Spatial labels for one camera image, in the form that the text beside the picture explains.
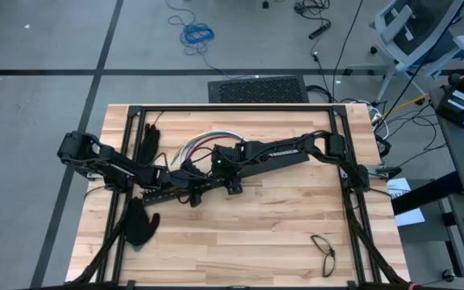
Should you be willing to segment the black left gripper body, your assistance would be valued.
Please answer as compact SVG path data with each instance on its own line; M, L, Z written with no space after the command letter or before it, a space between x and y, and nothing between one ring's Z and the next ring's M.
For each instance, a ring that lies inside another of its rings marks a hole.
M165 177L165 191L170 194L180 193L208 180L203 175L196 175L190 172L169 172Z

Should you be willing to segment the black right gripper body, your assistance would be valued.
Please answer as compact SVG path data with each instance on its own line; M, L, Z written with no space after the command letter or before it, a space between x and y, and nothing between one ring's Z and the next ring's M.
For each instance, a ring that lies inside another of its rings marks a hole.
M238 176L241 167L237 164L229 163L225 160L215 160L212 162L212 176L223 179L226 183L239 183L241 178Z

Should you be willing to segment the black slotted cable duct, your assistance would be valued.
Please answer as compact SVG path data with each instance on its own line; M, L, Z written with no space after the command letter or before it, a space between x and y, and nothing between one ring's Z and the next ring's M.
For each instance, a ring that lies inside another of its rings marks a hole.
M200 193L202 199L202 196L208 191L218 188L226 189L228 184L230 183L226 183L223 179L211 178L208 181L204 181L193 188L188 188L187 190L176 194L167 193L165 188L153 190L143 194L143 205L157 205L171 200L178 200L181 204L189 204L190 193Z

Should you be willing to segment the black work glove grey cuff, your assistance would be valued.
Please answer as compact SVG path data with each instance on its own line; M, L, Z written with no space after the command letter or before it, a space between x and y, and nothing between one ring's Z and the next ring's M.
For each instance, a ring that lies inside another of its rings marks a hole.
M160 215L148 216L143 201L134 197L126 211L125 240L134 251L139 251L155 234L160 225Z
M160 131L156 129L155 124L151 125L147 123L143 133L143 140L139 145L139 152L137 154L137 162L147 165L154 159L158 151Z

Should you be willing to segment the black duct cover strip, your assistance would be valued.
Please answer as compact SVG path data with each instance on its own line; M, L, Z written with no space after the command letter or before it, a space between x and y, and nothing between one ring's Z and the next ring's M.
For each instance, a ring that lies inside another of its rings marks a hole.
M266 160L260 164L252 164L244 167L238 174L239 177L245 178L265 172L270 172L280 168L286 168L295 164L300 164L309 161L309 157L305 153L295 153L291 155L283 155Z

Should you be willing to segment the black perforated floor mat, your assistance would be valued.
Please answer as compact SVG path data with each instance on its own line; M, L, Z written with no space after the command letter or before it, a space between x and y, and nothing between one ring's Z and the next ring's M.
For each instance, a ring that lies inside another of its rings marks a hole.
M210 81L209 103L309 103L302 76Z

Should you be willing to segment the black eyeglasses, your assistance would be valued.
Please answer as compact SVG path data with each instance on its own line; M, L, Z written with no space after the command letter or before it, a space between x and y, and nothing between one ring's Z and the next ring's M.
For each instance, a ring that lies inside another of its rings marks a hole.
M336 269L336 252L327 238L324 238L319 234L313 234L310 236L310 239L315 247L324 255L322 276L324 278L328 278Z

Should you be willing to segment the white paper sheet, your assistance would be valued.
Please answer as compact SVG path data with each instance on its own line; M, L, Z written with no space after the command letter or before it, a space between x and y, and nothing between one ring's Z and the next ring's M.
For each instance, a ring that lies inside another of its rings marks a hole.
M402 197L409 193L411 188L405 178L391 179L387 182L387 190L392 200ZM395 214L395 221L398 227L409 226L425 222L425 218L420 209L412 209L405 213Z

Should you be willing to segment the black stand beam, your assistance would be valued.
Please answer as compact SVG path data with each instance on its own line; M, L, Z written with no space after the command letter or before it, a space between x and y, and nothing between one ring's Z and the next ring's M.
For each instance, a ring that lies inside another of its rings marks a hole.
M427 184L412 189L410 192L394 198L391 204L394 214L399 215L448 197L453 193L464 193L464 188L457 172L451 172L439 179L432 180Z

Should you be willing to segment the black box device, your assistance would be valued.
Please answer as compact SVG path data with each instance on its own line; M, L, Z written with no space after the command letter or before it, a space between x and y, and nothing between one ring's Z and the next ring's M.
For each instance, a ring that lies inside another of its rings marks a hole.
M464 93L448 85L443 85L441 91L441 99L435 107L437 115L464 128Z

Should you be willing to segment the grey mesh office chair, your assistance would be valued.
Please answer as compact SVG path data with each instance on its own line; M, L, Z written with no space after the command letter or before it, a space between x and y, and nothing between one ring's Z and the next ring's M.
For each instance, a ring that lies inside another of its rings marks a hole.
M451 60L464 59L461 36L450 26L464 16L464 0L391 0L369 27L375 31L370 54L379 53L383 71L379 102L394 76L437 77Z

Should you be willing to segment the black aluminium table frame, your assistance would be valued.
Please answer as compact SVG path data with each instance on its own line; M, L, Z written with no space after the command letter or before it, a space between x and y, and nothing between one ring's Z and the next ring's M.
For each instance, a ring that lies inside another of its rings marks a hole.
M210 147L240 139L289 139L314 131L343 135L366 167L380 158L364 105L111 105L103 143L135 157L143 126L161 132L159 163L183 158L210 169ZM196 208L171 200L148 208L159 228L139 251L117 240L88 290L411 290L392 204L382 180L357 193L346 174L316 159L249 176L243 193L216 188ZM327 238L336 269L310 239Z

